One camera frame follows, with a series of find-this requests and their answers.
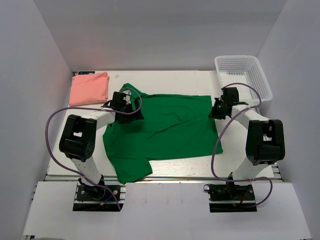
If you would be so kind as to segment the green t shirt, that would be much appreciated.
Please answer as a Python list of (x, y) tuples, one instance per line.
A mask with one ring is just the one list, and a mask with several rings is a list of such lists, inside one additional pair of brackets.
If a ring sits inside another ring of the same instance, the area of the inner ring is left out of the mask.
[(134, 100), (142, 100), (142, 120), (113, 123), (103, 134), (104, 149), (121, 184), (135, 182), (153, 170), (150, 161), (209, 156), (218, 140), (209, 95), (146, 94), (137, 88)]

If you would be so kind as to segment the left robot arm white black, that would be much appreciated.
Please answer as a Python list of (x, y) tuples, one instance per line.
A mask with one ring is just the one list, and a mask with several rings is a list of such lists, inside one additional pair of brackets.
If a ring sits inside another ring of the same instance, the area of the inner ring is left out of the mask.
[(106, 187), (102, 184), (103, 176), (93, 158), (97, 130), (113, 123), (127, 124), (143, 120), (141, 104), (140, 94), (133, 88), (125, 87), (115, 91), (112, 99), (97, 111), (67, 117), (59, 150), (73, 162), (81, 176), (80, 183), (89, 186), (88, 193), (96, 200), (103, 198), (106, 193)]

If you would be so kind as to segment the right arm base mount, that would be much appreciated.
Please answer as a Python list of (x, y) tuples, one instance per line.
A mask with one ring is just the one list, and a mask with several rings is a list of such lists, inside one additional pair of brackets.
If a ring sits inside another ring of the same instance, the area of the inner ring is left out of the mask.
[(249, 213), (257, 212), (256, 199), (252, 185), (205, 184), (203, 190), (209, 195), (211, 213)]

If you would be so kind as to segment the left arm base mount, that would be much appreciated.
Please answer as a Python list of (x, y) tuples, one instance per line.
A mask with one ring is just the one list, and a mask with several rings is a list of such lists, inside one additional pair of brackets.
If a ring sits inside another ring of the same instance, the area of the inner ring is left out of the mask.
[[(119, 184), (107, 185), (113, 192), (122, 209), (125, 203), (126, 186)], [(87, 186), (77, 184), (73, 202), (73, 212), (120, 212), (112, 194), (106, 190), (93, 191)]]

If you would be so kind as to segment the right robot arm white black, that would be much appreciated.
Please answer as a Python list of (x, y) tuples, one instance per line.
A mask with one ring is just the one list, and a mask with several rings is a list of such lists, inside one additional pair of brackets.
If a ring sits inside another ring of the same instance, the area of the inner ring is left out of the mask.
[[(240, 101), (236, 83), (231, 83), (221, 89), (222, 95), (215, 99), (209, 118), (224, 120), (230, 117), (229, 122), (222, 129), (211, 157), (211, 172), (218, 180), (230, 182), (225, 188), (226, 195), (236, 200), (244, 193), (244, 185), (253, 181), (264, 180), (267, 177), (258, 177), (266, 167), (283, 160), (286, 154), (283, 122), (279, 119), (269, 119), (255, 111), (262, 104), (259, 93), (251, 86), (242, 84), (251, 89), (258, 97), (258, 104), (249, 106)], [(247, 130), (245, 158), (240, 166), (230, 173), (229, 178), (219, 177), (215, 173), (214, 163), (221, 138), (233, 121), (237, 121)]]

